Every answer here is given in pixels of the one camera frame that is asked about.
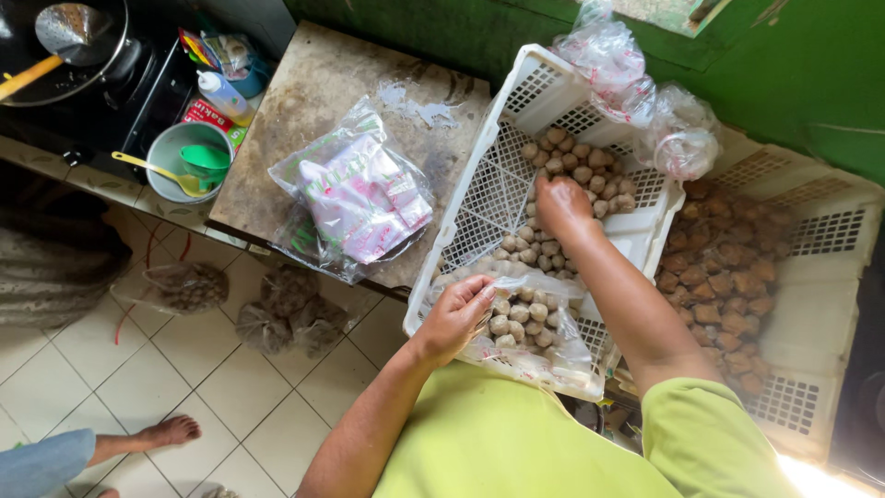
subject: squeeze bottle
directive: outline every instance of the squeeze bottle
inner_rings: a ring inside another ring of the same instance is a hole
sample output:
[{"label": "squeeze bottle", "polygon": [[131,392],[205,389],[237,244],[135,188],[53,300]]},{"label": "squeeze bottle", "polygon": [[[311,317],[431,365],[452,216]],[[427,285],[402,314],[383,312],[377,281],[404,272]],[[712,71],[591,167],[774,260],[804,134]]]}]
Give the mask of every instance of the squeeze bottle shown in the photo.
[{"label": "squeeze bottle", "polygon": [[208,98],[212,105],[218,107],[219,111],[242,127],[248,127],[252,123],[255,109],[252,109],[252,106],[230,83],[219,74],[208,71],[197,71],[196,73],[200,75],[197,80],[200,93]]}]

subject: red packet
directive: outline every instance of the red packet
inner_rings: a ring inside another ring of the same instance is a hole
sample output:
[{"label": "red packet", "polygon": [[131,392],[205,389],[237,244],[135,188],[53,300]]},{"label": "red packet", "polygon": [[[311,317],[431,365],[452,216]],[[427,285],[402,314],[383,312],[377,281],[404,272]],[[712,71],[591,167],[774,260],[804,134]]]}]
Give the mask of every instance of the red packet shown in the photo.
[{"label": "red packet", "polygon": [[240,150],[240,144],[242,144],[242,140],[246,137],[247,128],[234,123],[230,118],[220,113],[201,98],[190,105],[181,121],[201,121],[217,127],[227,135],[227,139],[234,146],[234,154]]}]

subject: blue jeans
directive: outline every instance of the blue jeans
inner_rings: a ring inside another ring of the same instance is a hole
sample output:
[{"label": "blue jeans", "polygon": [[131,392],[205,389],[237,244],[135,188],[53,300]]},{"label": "blue jeans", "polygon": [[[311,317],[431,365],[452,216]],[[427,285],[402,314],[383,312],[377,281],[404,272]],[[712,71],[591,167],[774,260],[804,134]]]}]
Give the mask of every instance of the blue jeans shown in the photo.
[{"label": "blue jeans", "polygon": [[92,429],[0,452],[0,494],[3,498],[40,498],[83,472],[95,452]]}]

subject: hand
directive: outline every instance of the hand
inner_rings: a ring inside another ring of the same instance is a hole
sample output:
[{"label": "hand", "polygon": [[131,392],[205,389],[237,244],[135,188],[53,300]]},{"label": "hand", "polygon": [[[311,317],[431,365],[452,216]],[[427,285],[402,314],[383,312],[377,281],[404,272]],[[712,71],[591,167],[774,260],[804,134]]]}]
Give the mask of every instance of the hand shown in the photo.
[{"label": "hand", "polygon": [[450,284],[409,339],[434,368],[454,360],[476,335],[476,324],[495,298],[495,287],[489,285],[493,280],[491,276],[474,275]]},{"label": "hand", "polygon": [[593,222],[590,199],[575,180],[557,176],[550,181],[538,176],[535,192],[538,225],[560,243],[564,243],[576,230],[597,227]]}]

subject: sunlight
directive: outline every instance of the sunlight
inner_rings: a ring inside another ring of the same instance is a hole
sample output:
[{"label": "sunlight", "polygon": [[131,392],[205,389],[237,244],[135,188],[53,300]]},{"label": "sunlight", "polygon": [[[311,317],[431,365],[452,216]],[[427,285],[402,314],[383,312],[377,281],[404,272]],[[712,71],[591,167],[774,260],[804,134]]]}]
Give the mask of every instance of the sunlight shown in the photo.
[{"label": "sunlight", "polygon": [[778,455],[783,473],[805,498],[878,498],[879,494],[861,491],[847,482],[830,476],[821,469],[799,462],[785,455]]}]

